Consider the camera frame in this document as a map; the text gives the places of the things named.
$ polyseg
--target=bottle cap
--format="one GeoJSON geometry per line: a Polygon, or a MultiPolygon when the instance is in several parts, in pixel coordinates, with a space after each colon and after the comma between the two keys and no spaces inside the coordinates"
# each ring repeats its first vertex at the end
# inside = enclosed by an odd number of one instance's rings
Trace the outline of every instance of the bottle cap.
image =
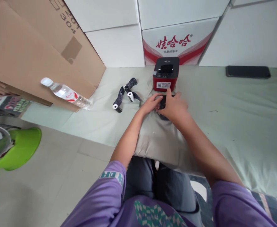
{"type": "Polygon", "coordinates": [[[53,81],[51,79],[49,79],[48,77],[45,77],[41,80],[41,84],[49,87],[50,85],[53,84],[53,81]]]}

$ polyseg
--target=plastic bottle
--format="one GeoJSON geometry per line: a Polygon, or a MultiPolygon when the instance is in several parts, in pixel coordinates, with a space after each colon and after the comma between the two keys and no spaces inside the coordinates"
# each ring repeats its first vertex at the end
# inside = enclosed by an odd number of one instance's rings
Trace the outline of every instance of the plastic bottle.
{"type": "Polygon", "coordinates": [[[82,109],[90,110],[93,106],[92,101],[84,98],[83,96],[76,93],[74,90],[72,90],[64,84],[54,83],[48,77],[42,79],[41,84],[45,85],[46,87],[49,87],[56,96],[65,99],[68,102],[71,102],[82,109]]]}

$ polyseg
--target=black phone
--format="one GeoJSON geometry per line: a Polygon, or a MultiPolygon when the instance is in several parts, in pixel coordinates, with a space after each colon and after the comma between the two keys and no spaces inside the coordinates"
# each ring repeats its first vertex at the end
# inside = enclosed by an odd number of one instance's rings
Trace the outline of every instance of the black phone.
{"type": "Polygon", "coordinates": [[[270,70],[265,66],[227,66],[227,77],[263,78],[271,77],[270,70]]]}

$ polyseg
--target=bottle label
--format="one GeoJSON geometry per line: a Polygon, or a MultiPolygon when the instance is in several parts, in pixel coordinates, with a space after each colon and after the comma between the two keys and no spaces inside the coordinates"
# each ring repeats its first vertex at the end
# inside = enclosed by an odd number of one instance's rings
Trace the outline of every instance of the bottle label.
{"type": "Polygon", "coordinates": [[[78,97],[79,97],[78,93],[70,89],[69,93],[64,95],[62,98],[67,100],[68,102],[75,102],[75,100],[77,100],[78,97]]]}

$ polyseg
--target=floor tile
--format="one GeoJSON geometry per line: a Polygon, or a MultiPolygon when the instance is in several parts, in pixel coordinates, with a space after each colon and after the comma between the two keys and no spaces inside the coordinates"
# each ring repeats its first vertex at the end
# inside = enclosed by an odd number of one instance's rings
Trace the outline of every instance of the floor tile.
{"type": "Polygon", "coordinates": [[[97,158],[103,161],[110,161],[114,147],[96,143],[90,140],[84,140],[78,150],[79,153],[97,158]]]}
{"type": "Polygon", "coordinates": [[[22,167],[0,169],[0,226],[44,226],[76,154],[77,149],[43,138],[22,167]]]}
{"type": "Polygon", "coordinates": [[[48,217],[50,226],[60,226],[98,179],[108,162],[77,154],[48,217]]]}
{"type": "Polygon", "coordinates": [[[42,141],[47,143],[55,143],[66,149],[77,151],[84,140],[83,138],[72,136],[55,129],[50,129],[44,126],[39,126],[42,130],[42,141]]]}

